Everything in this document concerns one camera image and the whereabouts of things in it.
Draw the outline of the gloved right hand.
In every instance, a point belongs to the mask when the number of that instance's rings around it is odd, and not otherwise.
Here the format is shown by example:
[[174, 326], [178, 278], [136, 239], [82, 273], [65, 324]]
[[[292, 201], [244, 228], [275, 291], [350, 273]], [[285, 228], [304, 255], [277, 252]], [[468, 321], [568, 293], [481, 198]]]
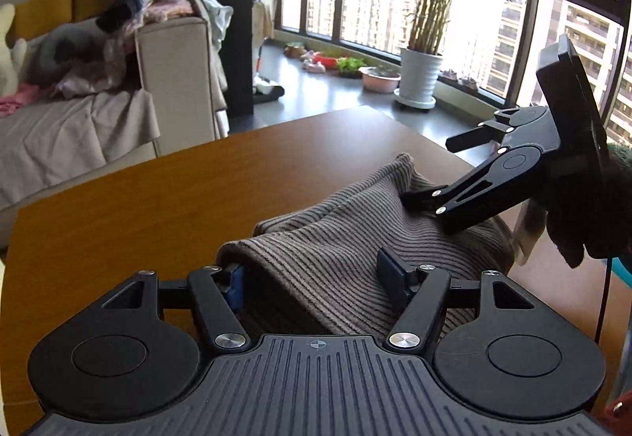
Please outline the gloved right hand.
[[631, 268], [631, 148], [610, 144], [604, 182], [542, 204], [522, 204], [513, 229], [515, 262], [524, 265], [543, 234], [574, 269], [585, 256], [618, 258]]

